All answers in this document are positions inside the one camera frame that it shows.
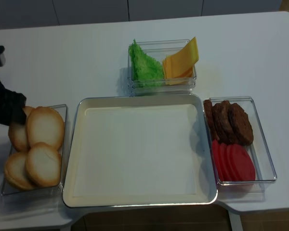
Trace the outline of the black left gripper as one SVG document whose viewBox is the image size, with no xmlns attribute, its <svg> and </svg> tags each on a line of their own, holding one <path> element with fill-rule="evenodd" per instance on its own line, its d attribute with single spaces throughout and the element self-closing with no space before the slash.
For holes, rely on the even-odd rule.
<svg viewBox="0 0 289 231">
<path fill-rule="evenodd" d="M 26 123 L 24 107 L 26 97 L 18 92 L 11 91 L 0 81 L 0 124 L 10 125 L 12 122 L 23 125 Z"/>
</svg>

